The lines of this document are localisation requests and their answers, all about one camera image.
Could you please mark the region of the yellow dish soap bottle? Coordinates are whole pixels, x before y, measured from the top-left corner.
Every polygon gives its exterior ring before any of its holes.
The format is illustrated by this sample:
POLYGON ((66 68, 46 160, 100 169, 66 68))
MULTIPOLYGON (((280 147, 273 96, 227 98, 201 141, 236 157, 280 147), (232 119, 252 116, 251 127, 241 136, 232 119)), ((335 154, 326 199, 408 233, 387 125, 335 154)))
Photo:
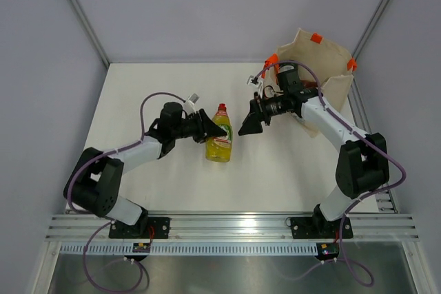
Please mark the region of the yellow dish soap bottle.
POLYGON ((225 131, 224 136, 210 138, 205 146, 205 157, 213 162, 229 162, 232 154, 232 126, 227 114, 226 104, 220 103, 213 121, 225 131))

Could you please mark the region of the red dish soap bottle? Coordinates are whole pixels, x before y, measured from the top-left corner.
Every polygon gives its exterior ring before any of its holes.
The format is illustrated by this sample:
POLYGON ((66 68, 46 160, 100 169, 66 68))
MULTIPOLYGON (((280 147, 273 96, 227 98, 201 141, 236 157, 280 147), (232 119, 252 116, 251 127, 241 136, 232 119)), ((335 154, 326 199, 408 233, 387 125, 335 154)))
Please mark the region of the red dish soap bottle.
POLYGON ((302 81, 302 84, 304 85, 305 88, 317 88, 317 82, 313 82, 313 81, 302 81))

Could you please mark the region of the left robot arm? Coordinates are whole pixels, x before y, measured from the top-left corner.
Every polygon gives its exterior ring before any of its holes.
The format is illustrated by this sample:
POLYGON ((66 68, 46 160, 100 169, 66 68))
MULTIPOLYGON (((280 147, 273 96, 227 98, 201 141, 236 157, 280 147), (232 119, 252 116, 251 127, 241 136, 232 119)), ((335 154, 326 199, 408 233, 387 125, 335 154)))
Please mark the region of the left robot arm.
POLYGON ((120 222, 133 238, 140 238, 147 233, 148 211, 120 195, 123 175, 166 156, 178 139, 192 138, 204 143, 226 134, 204 109, 184 115, 181 104, 166 103, 160 116, 135 143, 108 151, 85 149, 63 195, 71 207, 79 206, 100 218, 120 222))

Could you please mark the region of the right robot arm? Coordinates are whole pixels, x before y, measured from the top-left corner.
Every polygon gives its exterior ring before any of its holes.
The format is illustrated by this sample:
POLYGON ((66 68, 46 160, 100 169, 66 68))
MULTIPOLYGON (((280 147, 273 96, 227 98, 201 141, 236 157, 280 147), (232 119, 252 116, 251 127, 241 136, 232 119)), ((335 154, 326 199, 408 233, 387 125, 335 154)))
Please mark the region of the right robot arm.
POLYGON ((260 134, 273 117, 290 113, 313 123, 336 148, 336 186, 316 205, 309 219, 313 231, 325 238, 345 226, 349 207, 363 194, 373 193, 389 181, 386 140, 381 134, 368 134, 342 118, 324 97, 318 81, 311 87, 301 81, 296 62, 278 66, 276 77, 280 91, 273 96, 264 95, 261 73, 248 78, 247 83, 255 92, 238 133, 241 136, 260 134))

